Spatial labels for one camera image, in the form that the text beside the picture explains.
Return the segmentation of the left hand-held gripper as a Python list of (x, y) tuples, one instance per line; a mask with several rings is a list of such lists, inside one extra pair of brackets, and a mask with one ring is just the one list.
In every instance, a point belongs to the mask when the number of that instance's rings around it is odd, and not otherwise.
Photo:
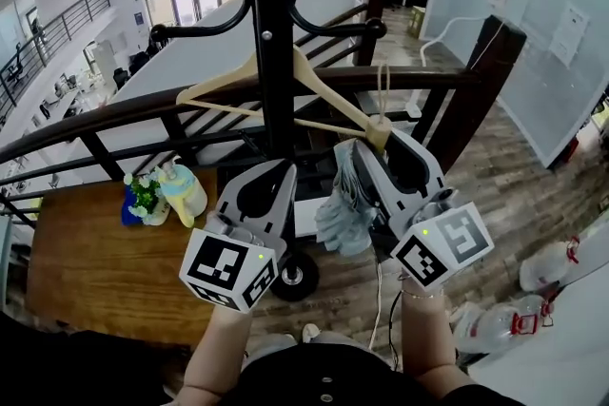
[(205, 226), (192, 231), (180, 269), (180, 280), (197, 298), (251, 311), (279, 275), (296, 179), (296, 165), (278, 159), (228, 182)]

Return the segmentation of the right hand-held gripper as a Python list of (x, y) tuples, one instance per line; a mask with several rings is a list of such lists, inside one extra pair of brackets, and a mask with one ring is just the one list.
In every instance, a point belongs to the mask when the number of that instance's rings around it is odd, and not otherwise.
[(437, 288), (494, 249), (478, 208), (458, 189), (444, 186), (435, 157), (407, 133), (394, 128), (378, 155), (356, 141), (353, 162), (367, 201), (388, 223), (396, 210), (396, 186), (430, 200), (406, 222), (390, 252), (421, 288)]

